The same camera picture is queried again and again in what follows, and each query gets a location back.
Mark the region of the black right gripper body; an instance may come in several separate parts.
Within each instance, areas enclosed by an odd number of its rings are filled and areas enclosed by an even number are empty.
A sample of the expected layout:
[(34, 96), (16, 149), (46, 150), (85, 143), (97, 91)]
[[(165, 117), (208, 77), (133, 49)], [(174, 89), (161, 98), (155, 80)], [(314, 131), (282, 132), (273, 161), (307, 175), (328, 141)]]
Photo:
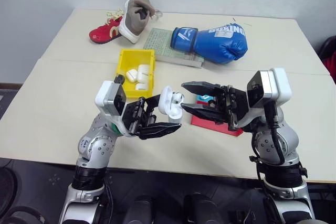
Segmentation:
[(248, 112), (246, 92), (228, 85), (216, 87), (214, 94), (215, 123), (227, 123), (229, 131), (237, 131), (239, 120)]

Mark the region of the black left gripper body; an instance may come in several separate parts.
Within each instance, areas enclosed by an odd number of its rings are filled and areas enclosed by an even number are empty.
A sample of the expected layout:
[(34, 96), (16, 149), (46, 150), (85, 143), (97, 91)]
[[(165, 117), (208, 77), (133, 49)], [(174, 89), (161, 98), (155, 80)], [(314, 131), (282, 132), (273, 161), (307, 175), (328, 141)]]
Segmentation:
[(122, 122), (128, 133), (137, 136), (137, 131), (143, 127), (149, 126), (156, 122), (156, 115), (146, 115), (145, 97), (140, 97), (137, 101), (128, 103), (123, 113)]

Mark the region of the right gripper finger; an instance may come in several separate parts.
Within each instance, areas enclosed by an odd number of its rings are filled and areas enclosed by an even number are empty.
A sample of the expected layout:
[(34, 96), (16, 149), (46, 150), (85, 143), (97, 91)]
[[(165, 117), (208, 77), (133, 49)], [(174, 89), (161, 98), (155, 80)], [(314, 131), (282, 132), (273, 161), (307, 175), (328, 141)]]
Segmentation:
[(197, 95), (217, 96), (224, 93), (219, 84), (211, 84), (205, 81), (190, 81), (181, 84), (187, 91)]
[(204, 104), (182, 103), (181, 107), (188, 113), (204, 120), (213, 121), (216, 124), (228, 123), (227, 114)]

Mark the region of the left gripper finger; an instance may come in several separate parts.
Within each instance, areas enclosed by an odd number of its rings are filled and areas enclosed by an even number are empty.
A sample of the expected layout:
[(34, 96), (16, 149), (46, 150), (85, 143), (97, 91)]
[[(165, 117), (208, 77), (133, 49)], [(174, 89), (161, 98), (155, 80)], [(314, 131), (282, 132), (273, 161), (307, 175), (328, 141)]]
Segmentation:
[(136, 135), (142, 140), (159, 138), (177, 131), (181, 126), (181, 123), (154, 123), (143, 127)]
[(159, 100), (160, 100), (160, 94), (146, 98), (146, 109), (145, 113), (146, 115), (151, 115), (156, 107), (159, 105)]

